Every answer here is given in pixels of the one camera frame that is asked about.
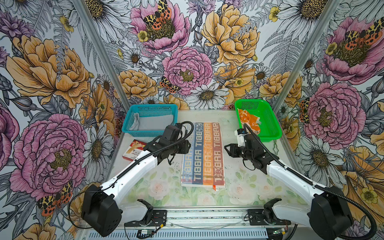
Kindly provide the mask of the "light grey towel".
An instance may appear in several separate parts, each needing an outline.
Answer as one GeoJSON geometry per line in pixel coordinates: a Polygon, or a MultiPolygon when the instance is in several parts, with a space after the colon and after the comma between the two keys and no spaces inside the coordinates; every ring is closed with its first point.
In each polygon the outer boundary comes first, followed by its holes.
{"type": "Polygon", "coordinates": [[[130,131],[161,131],[168,125],[174,123],[173,115],[141,117],[139,113],[134,113],[134,122],[129,128],[130,131]]]}

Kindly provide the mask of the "printed cream towel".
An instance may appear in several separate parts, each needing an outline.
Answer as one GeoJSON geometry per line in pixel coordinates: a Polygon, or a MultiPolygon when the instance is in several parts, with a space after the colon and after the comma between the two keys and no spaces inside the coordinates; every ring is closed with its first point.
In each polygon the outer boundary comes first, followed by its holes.
{"type": "Polygon", "coordinates": [[[218,122],[195,122],[189,152],[183,156],[181,185],[183,187],[225,187],[224,146],[218,122]]]}

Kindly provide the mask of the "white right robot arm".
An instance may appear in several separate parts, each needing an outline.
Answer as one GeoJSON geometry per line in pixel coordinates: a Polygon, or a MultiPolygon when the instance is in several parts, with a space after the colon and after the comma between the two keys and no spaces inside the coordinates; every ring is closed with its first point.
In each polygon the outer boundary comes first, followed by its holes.
{"type": "Polygon", "coordinates": [[[282,182],[307,204],[307,207],[295,207],[274,198],[264,204],[266,223],[277,224],[287,220],[311,227],[323,240],[340,238],[353,225],[348,202],[343,199],[341,191],[314,182],[290,168],[272,154],[256,135],[239,129],[235,131],[235,136],[237,143],[225,146],[230,157],[251,162],[256,170],[282,182]]]}

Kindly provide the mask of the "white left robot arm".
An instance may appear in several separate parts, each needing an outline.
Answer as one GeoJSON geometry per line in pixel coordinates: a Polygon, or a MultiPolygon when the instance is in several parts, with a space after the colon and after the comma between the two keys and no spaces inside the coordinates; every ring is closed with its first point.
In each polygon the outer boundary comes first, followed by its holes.
{"type": "Polygon", "coordinates": [[[176,154],[187,154],[191,144],[188,137],[194,132],[189,121],[169,125],[161,136],[147,143],[138,157],[119,174],[84,192],[81,217],[102,237],[111,234],[118,225],[135,222],[143,226],[154,223],[154,208],[143,199],[122,207],[124,197],[149,171],[163,160],[172,162],[176,154]]]}

